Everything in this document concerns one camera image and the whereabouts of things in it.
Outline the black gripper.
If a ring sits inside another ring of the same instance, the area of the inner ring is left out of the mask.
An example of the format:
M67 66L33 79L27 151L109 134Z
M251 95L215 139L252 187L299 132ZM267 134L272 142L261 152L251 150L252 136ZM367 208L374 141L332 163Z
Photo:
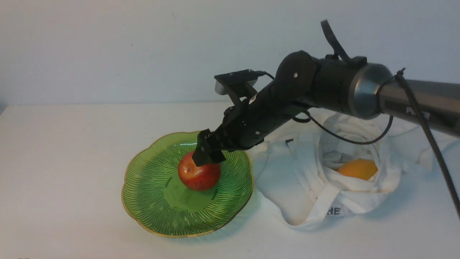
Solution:
M224 116L221 125L213 132L202 131L192 154L196 166L220 164L226 160L223 150L248 150L263 142L264 138L295 116L309 108L308 105L283 100L274 90L273 81L253 98L245 100Z

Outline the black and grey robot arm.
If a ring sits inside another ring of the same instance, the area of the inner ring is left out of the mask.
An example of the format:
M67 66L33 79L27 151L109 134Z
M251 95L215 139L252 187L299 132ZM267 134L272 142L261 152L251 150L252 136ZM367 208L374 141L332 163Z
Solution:
M317 59L296 51L283 59L274 79L262 90L253 84L266 72L245 69L216 75L216 92L228 95L221 125L201 131L192 156L198 166L225 161L223 151L248 150L299 113L324 108L360 119L387 114L419 123L397 79L382 64L365 57L343 61Z

